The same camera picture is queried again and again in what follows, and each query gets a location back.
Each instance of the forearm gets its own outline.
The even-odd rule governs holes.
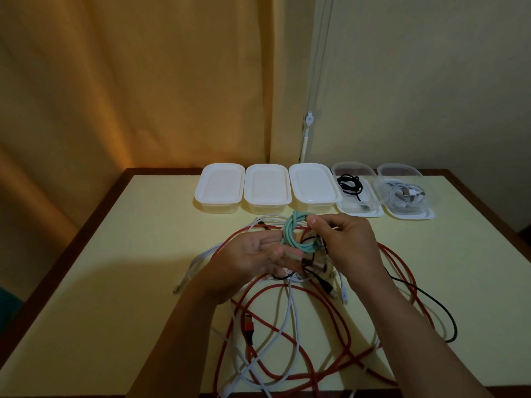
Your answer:
[[[491,397],[390,279],[355,287],[404,397]]]
[[[199,395],[216,306],[217,302],[200,290],[185,289],[128,398]]]

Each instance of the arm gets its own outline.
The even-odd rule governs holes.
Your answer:
[[[404,397],[492,397],[389,278],[366,219],[311,215],[307,222],[367,309]]]
[[[217,305],[257,275],[282,277],[283,268],[300,269],[285,254],[302,256],[302,251],[280,245],[281,239],[281,231],[240,234],[210,260],[186,286],[128,398],[199,396]]]

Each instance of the hand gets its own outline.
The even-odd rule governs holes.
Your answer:
[[[214,295],[219,303],[229,300],[247,282],[264,273],[286,276],[284,268],[301,269],[301,263],[286,253],[302,257],[303,252],[281,245],[280,230],[246,232],[232,239],[191,281],[195,288]]]
[[[375,281],[389,283],[378,243],[367,219],[342,213],[308,215],[306,222],[325,240],[334,266],[347,277],[355,291],[359,286]]]

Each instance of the table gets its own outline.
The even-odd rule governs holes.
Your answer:
[[[127,392],[178,299],[172,289],[189,261],[256,217],[243,208],[230,215],[200,212],[193,201],[200,173],[125,170],[0,336],[0,396]],[[495,390],[499,396],[529,394],[530,388],[517,386],[531,384],[531,251],[448,170],[424,174],[433,176],[430,182],[440,197],[436,218],[370,219],[376,238],[397,252],[417,284],[452,312],[459,336],[450,346],[474,375],[484,385],[513,386]],[[278,301],[278,292],[272,292],[253,307],[273,321]],[[435,304],[423,301],[449,328]],[[339,351],[335,340],[328,339],[329,321],[305,294],[297,296],[297,304],[301,324],[312,330],[302,335],[303,347],[317,365],[329,361],[329,352]],[[285,299],[279,305],[277,323]],[[365,309],[353,293],[348,305],[339,306],[348,316],[353,351],[364,350],[374,333]],[[225,330],[229,318],[228,308],[220,306],[214,327]],[[266,332],[256,328],[255,340],[261,341]],[[203,393],[212,391],[221,344],[211,335]],[[290,353],[291,346],[280,342],[265,362],[282,372]],[[390,375],[381,350],[374,367]],[[360,381],[358,372],[345,369],[325,378],[320,388],[340,391],[358,382],[362,388],[385,387],[371,377]],[[226,357],[220,381],[232,373]],[[247,388],[240,384],[236,391]],[[368,396],[393,394],[375,391]]]

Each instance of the white plastic container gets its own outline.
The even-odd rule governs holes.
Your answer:
[[[278,214],[291,202],[288,170],[279,164],[254,164],[245,171],[243,196],[254,214]]]
[[[213,163],[203,169],[194,197],[205,212],[230,214],[242,200],[245,168],[237,163]]]
[[[358,162],[339,162],[332,166],[332,175],[336,181],[343,174],[357,176],[362,189],[357,197],[342,190],[343,200],[336,203],[337,209],[352,216],[382,216],[382,204],[386,201],[388,194],[380,193],[381,187],[378,185],[381,179],[374,173],[374,170]]]
[[[377,168],[381,179],[379,190],[387,194],[387,211],[399,219],[432,219],[430,209],[434,200],[429,180],[414,167],[402,163],[384,163]]]
[[[289,179],[301,212],[324,212],[343,199],[343,193],[328,167],[320,163],[296,163]]]

